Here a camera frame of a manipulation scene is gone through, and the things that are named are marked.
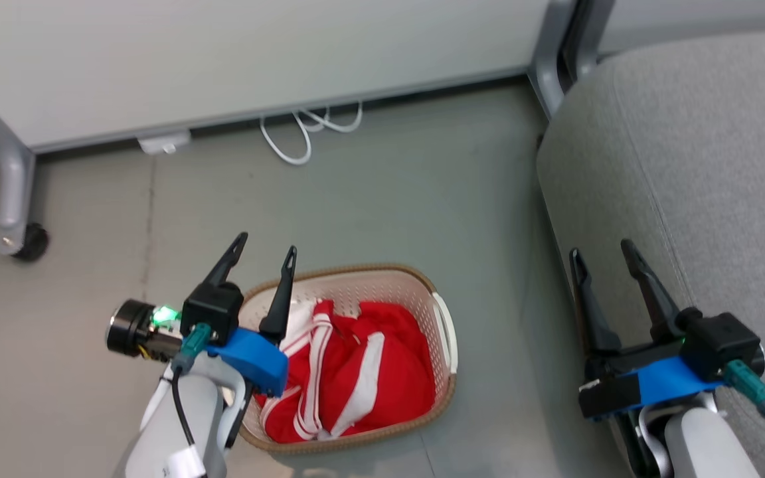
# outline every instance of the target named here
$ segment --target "red towel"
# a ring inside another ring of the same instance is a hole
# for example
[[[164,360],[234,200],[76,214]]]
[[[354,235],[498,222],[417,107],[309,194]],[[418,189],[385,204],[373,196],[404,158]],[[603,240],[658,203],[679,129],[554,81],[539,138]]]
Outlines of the red towel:
[[[257,396],[261,424],[276,442],[369,432],[415,420],[435,397],[427,339],[415,317],[392,303],[363,302],[358,318],[324,300],[294,313],[280,348],[289,356],[286,392]]]

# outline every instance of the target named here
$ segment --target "caster wheel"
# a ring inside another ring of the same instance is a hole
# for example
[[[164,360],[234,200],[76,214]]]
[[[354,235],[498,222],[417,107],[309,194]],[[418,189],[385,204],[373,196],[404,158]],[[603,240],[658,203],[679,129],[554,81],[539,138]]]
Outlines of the caster wheel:
[[[11,254],[11,257],[22,262],[34,262],[43,256],[48,245],[48,233],[40,224],[33,222],[25,227],[25,239],[22,248]]]

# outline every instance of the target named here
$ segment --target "plastic basket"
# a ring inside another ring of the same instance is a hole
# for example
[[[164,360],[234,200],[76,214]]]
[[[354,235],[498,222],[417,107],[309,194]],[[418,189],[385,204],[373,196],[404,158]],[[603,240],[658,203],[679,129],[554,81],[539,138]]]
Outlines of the plastic basket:
[[[258,329],[259,321],[270,308],[277,282],[267,282],[247,293],[246,301],[240,309],[241,327]],[[409,312],[415,315],[429,345],[436,391],[433,408],[415,420],[373,432],[325,441],[282,444],[272,441],[262,430],[259,424],[261,408],[253,400],[246,411],[243,426],[240,429],[240,435],[246,441],[268,453],[334,451],[402,435],[436,420],[446,410],[456,389],[456,365],[458,365],[456,333],[444,300],[436,293],[433,283],[426,276],[406,266],[377,264],[377,266],[319,270],[295,277],[293,300],[321,299],[321,297],[335,300],[337,314],[352,317],[359,314],[359,302],[365,300],[399,303],[409,309]]]

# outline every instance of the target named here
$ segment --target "gray sofa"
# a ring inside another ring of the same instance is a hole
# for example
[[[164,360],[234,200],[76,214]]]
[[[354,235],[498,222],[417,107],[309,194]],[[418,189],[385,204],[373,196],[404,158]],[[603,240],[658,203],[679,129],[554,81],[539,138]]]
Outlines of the gray sofa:
[[[538,173],[562,255],[582,250],[625,345],[650,340],[629,237],[678,306],[733,312],[765,348],[765,33],[601,64],[552,119]],[[717,398],[765,476],[765,421],[732,390]]]

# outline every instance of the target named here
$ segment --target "white power cord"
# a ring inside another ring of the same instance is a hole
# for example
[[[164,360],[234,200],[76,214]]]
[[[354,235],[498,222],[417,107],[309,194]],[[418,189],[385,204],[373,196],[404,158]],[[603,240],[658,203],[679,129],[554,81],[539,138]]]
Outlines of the white power cord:
[[[315,120],[315,124],[304,123],[303,120],[300,119],[300,113],[303,113],[303,115],[306,115],[307,117]],[[323,117],[320,117],[319,115],[316,115],[315,113],[303,108],[291,112],[291,115],[294,115],[294,121],[296,121],[297,126],[300,127],[300,132],[303,133],[303,140],[306,142],[306,152],[301,157],[290,157],[289,155],[286,155],[284,152],[282,152],[282,150],[279,149],[276,144],[274,144],[273,139],[270,139],[270,134],[268,134],[267,128],[264,127],[264,117],[258,118],[258,127],[262,130],[262,134],[264,134],[264,140],[268,142],[268,145],[270,145],[270,148],[273,149],[274,153],[276,153],[278,157],[282,158],[282,160],[288,164],[294,164],[294,166],[302,166],[303,164],[309,163],[309,160],[312,157],[312,140],[309,138],[309,133],[317,133],[318,131],[323,130],[325,127],[328,127],[333,131],[337,131],[338,133],[352,133],[356,130],[356,128],[359,127],[359,124],[362,122],[362,102],[359,101],[359,109],[356,111],[356,118],[353,119],[353,122],[347,125],[336,124],[330,121],[329,106],[327,106],[327,111],[325,111]]]

